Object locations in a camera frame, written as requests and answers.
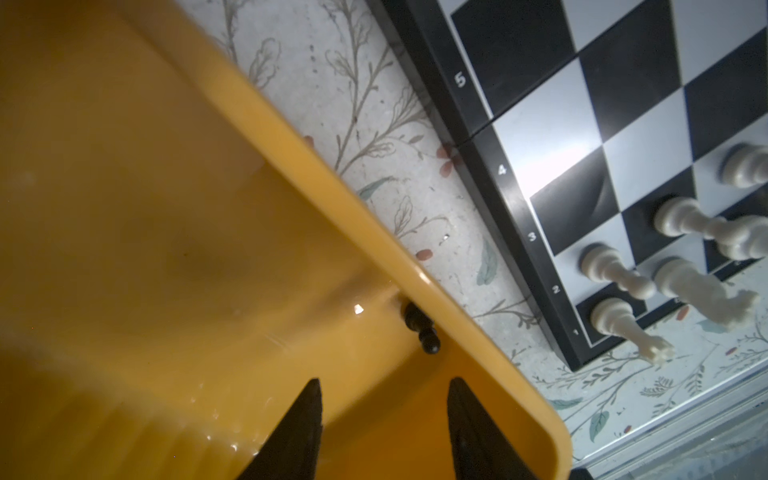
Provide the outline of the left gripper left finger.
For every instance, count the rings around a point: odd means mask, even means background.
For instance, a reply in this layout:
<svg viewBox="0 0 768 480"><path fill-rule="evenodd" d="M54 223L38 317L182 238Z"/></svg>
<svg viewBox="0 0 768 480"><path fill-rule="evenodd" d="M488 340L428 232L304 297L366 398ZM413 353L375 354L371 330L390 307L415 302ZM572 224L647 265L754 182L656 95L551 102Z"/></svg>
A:
<svg viewBox="0 0 768 480"><path fill-rule="evenodd" d="M321 384L313 378L237 479L314 479L322 432Z"/></svg>

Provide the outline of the black chess pawn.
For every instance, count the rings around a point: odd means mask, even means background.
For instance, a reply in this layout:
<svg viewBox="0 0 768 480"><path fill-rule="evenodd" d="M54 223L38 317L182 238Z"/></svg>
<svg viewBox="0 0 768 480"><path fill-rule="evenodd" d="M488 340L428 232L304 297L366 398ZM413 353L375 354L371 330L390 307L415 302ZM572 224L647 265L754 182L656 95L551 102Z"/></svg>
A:
<svg viewBox="0 0 768 480"><path fill-rule="evenodd" d="M418 336L422 350L429 355L437 354L441 341L434 328L434 322L414 303L409 302L403 308L403 320L406 327Z"/></svg>

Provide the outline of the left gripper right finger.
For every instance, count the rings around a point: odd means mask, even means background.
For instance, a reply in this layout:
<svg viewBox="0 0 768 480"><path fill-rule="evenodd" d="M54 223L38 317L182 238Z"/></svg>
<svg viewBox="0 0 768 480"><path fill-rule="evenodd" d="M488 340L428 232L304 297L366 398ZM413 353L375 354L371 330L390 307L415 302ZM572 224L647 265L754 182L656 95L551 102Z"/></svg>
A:
<svg viewBox="0 0 768 480"><path fill-rule="evenodd" d="M536 479L460 377L450 381L447 415L457 479Z"/></svg>

